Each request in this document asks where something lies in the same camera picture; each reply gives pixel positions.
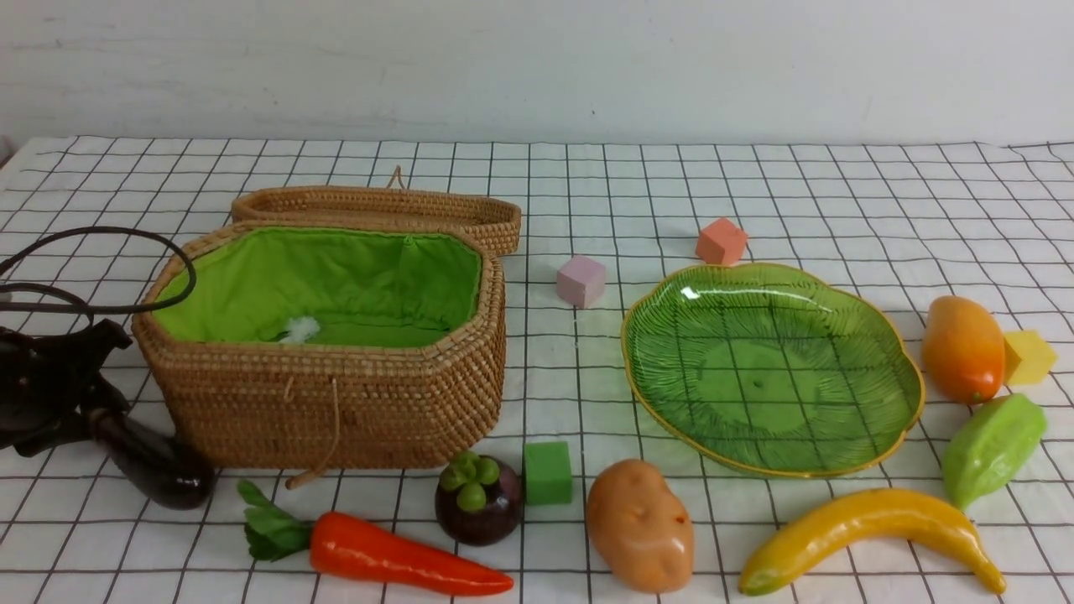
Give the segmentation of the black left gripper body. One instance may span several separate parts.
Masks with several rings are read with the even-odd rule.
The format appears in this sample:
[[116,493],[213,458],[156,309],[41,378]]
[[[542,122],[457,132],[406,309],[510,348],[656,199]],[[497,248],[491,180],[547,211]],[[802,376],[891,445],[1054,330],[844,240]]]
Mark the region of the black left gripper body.
[[92,442],[97,414],[130,409],[102,368],[112,351],[131,345],[124,327],[112,320],[58,336],[26,336],[4,328],[1,447],[30,458],[62,445]]

